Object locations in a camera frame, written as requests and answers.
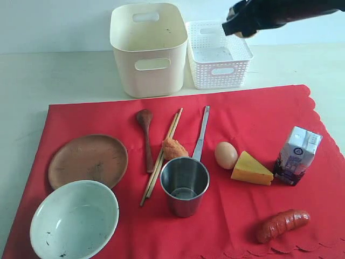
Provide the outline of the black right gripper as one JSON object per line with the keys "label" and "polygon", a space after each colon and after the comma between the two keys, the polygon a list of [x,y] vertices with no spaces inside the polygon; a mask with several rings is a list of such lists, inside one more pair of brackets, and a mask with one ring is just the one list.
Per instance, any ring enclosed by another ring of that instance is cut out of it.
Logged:
{"label": "black right gripper", "polygon": [[[245,18],[236,16],[245,8]],[[337,1],[239,1],[229,8],[222,24],[226,36],[236,32],[275,29],[287,23],[337,12]]]}

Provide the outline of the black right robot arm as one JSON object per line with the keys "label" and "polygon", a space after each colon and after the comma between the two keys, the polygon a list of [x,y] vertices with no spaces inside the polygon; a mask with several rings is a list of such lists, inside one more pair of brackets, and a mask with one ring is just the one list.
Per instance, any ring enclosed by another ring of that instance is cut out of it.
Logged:
{"label": "black right robot arm", "polygon": [[344,12],[344,1],[240,1],[229,9],[222,28],[226,36],[249,38],[260,30],[276,29],[290,22],[329,15],[337,11]]}

